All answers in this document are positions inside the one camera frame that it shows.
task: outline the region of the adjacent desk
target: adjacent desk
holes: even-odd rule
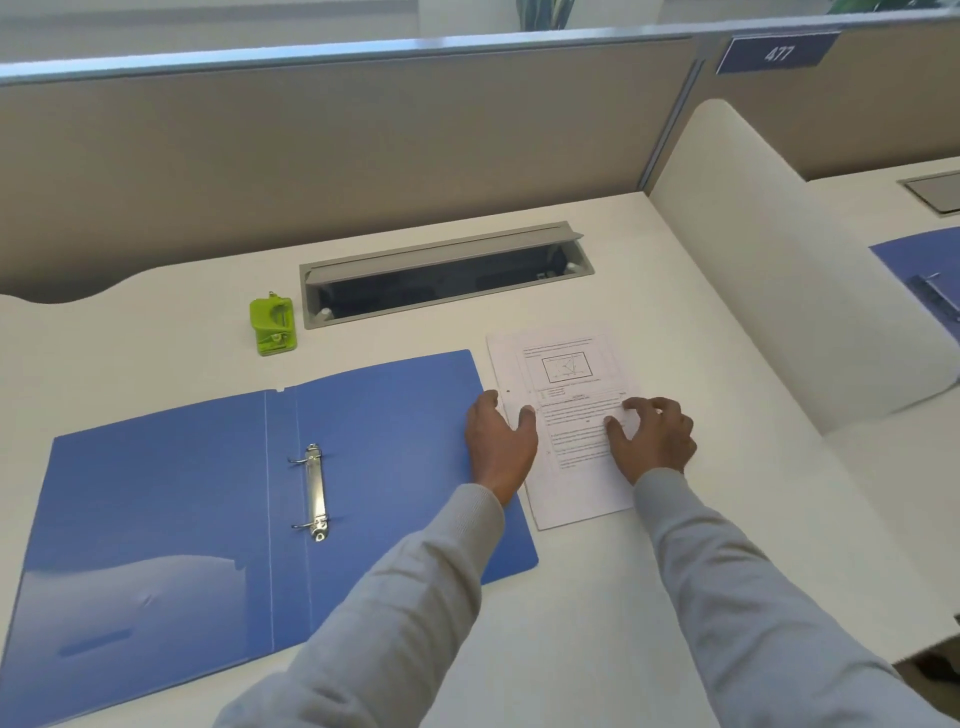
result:
[[[872,246],[918,232],[960,227],[900,180],[960,169],[960,157],[907,164],[808,184]],[[954,613],[960,613],[960,389],[827,440],[887,527]]]
[[[300,263],[559,220],[584,234],[594,276],[310,331],[298,311],[300,347],[256,353],[247,306],[270,290],[299,305]],[[75,303],[0,297],[0,613],[9,619],[57,434],[457,349],[470,349],[494,386],[488,332],[590,320],[619,337],[645,394],[676,397],[696,419],[694,489],[855,637],[898,660],[956,632],[947,605],[642,194],[160,268]],[[534,538],[540,565],[485,589],[424,725],[715,725],[636,516]],[[291,653],[72,725],[207,726]]]

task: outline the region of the blue sign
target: blue sign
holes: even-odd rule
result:
[[[808,68],[823,60],[840,31],[801,36],[750,36],[730,41],[717,73]]]

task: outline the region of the blue folder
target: blue folder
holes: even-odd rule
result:
[[[908,235],[871,250],[960,341],[960,321],[951,305],[960,305],[960,227]],[[930,280],[935,289],[923,283],[934,274],[939,274]]]
[[[469,352],[58,437],[6,653],[0,726],[34,728],[304,642],[470,480]],[[303,457],[324,454],[315,543]],[[537,564],[516,498],[485,583]]]

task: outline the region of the hand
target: hand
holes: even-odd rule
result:
[[[496,411],[495,389],[484,392],[467,412],[467,449],[473,482],[506,505],[523,484],[537,454],[537,415],[529,404],[520,410],[516,431]]]
[[[665,397],[632,397],[623,402],[623,408],[635,409],[640,416],[640,429],[633,440],[627,439],[623,427],[613,417],[608,417],[604,424],[613,462],[631,485],[654,468],[682,473],[697,451],[697,444],[690,437],[693,420],[681,411],[680,405]]]

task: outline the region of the gray sweater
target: gray sweater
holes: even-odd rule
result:
[[[960,725],[791,584],[680,473],[647,473],[635,497],[724,728]],[[215,726],[418,726],[480,611],[480,575],[502,532],[493,494],[460,486],[357,583],[286,672],[227,705]]]

